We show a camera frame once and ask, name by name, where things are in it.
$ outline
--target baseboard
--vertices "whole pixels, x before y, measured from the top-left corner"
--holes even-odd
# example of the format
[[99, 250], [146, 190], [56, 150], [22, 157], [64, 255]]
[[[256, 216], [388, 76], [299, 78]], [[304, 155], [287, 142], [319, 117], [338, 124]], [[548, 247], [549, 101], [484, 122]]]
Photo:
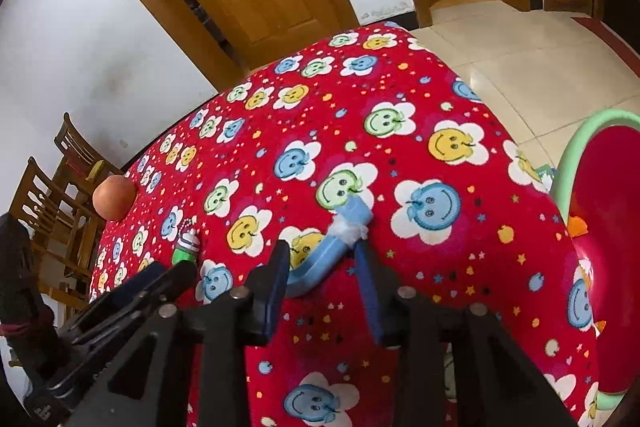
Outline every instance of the baseboard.
[[418, 15], [415, 11], [394, 15], [393, 17], [388, 17], [377, 22], [395, 22], [409, 31], [417, 30], [420, 27], [418, 25]]
[[543, 9], [543, 1], [542, 0], [529, 0], [529, 5], [532, 10], [542, 10]]

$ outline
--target blue plastic handle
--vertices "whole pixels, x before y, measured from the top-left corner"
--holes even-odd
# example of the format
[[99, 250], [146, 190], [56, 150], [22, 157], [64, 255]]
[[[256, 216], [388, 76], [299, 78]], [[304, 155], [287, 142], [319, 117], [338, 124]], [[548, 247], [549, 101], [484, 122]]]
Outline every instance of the blue plastic handle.
[[[358, 225], [368, 225], [373, 219], [369, 207], [354, 194], [347, 197], [344, 205], [336, 207], [336, 212], [350, 223]], [[300, 297], [318, 286], [348, 250], [348, 245], [339, 238], [325, 235], [309, 257], [289, 271], [286, 296]]]

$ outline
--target wooden chair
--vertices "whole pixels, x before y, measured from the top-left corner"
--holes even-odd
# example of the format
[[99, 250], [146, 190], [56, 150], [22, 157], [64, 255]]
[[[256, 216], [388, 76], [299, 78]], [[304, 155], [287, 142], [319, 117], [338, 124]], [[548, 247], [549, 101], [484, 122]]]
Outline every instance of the wooden chair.
[[[70, 207], [71, 216], [60, 209], [62, 203]], [[86, 306], [92, 253], [104, 229], [104, 220], [66, 195], [38, 167], [33, 157], [29, 158], [9, 213], [33, 230], [31, 246], [40, 292], [76, 310]], [[62, 255], [54, 253], [52, 242], [60, 243], [65, 252]], [[60, 289], [45, 282], [40, 269], [46, 257], [63, 264], [65, 274], [78, 280], [84, 291], [78, 294], [71, 288]]]
[[53, 142], [64, 155], [52, 178], [62, 190], [66, 190], [66, 186], [71, 184], [91, 196], [111, 172], [122, 174], [120, 169], [107, 161], [82, 137], [71, 123], [68, 112], [64, 114], [62, 127]]

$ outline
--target blue smiley face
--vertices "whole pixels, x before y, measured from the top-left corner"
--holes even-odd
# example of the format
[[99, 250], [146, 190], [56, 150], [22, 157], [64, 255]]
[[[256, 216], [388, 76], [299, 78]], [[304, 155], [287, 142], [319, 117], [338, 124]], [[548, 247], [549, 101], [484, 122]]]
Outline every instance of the blue smiley face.
[[377, 61], [377, 57], [372, 57], [371, 55], [362, 55], [362, 57], [356, 58], [349, 65], [349, 68], [350, 70], [354, 71], [365, 71], [375, 66]]
[[189, 129], [193, 129], [194, 127], [200, 127], [204, 122], [204, 114], [202, 111], [198, 111], [189, 123]]
[[287, 71], [294, 71], [297, 65], [298, 63], [292, 58], [283, 58], [273, 71], [276, 74], [283, 74], [287, 73]]
[[207, 299], [212, 301], [220, 297], [234, 285], [234, 276], [226, 266], [211, 268], [202, 278], [202, 289]]
[[142, 156], [142, 158], [140, 158], [140, 161], [138, 162], [138, 168], [136, 169], [136, 171], [142, 172], [143, 170], [145, 170], [146, 163], [148, 161], [149, 161], [149, 156], [148, 155]]
[[178, 222], [178, 217], [173, 213], [169, 212], [169, 215], [164, 218], [162, 222], [162, 227], [160, 228], [160, 235], [162, 237], [168, 237], [172, 230], [175, 228], [175, 224]]
[[262, 362], [258, 364], [258, 371], [260, 371], [261, 375], [268, 375], [273, 371], [273, 364], [269, 362], [269, 360], [262, 360]]
[[276, 160], [276, 164], [273, 166], [273, 173], [281, 180], [292, 178], [300, 174], [308, 162], [308, 153], [298, 148], [289, 149]]
[[236, 134], [240, 132], [243, 124], [244, 124], [244, 118], [238, 118], [237, 120], [234, 120], [233, 122], [231, 122], [229, 125], [226, 126], [223, 134], [227, 138], [233, 138], [236, 136]]
[[462, 80], [454, 81], [451, 89], [453, 89], [454, 94], [462, 98], [472, 100], [473, 102], [482, 102], [482, 100], [480, 100], [480, 97], [473, 92], [473, 89], [467, 86]]
[[122, 253], [122, 241], [116, 241], [116, 244], [113, 245], [113, 262], [118, 263], [120, 261], [120, 254]]
[[593, 320], [593, 310], [584, 279], [578, 279], [569, 291], [566, 304], [566, 317], [574, 328], [586, 328]]
[[426, 230], [448, 229], [460, 214], [460, 196], [453, 187], [433, 183], [411, 193], [409, 219]]
[[156, 172], [156, 174], [154, 174], [153, 177], [151, 178], [151, 183], [149, 183], [149, 186], [147, 187], [148, 190], [151, 191], [154, 188], [156, 188], [160, 183], [161, 178], [162, 178], [162, 173]]
[[297, 386], [284, 399], [284, 410], [305, 422], [330, 423], [339, 408], [339, 397], [310, 383]]

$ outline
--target bed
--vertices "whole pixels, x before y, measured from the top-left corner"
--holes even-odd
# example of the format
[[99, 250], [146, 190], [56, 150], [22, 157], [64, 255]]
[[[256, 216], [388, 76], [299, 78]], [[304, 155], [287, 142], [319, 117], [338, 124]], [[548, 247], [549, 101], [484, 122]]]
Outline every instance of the bed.
[[[583, 275], [548, 180], [472, 89], [395, 23], [256, 71], [183, 118], [126, 175], [138, 198], [104, 231], [92, 298], [153, 261], [170, 266], [192, 228], [200, 277], [178, 302], [185, 308], [242, 285], [279, 239], [298, 269], [357, 194], [374, 216], [372, 247], [403, 284], [440, 305], [491, 308], [574, 420], [591, 425], [593, 318], [567, 319]], [[373, 342], [350, 257], [286, 299], [271, 344], [245, 357], [252, 427], [392, 424], [398, 351]], [[453, 365], [443, 358], [454, 427]], [[190, 427], [200, 423], [198, 388], [214, 392], [197, 375]]]

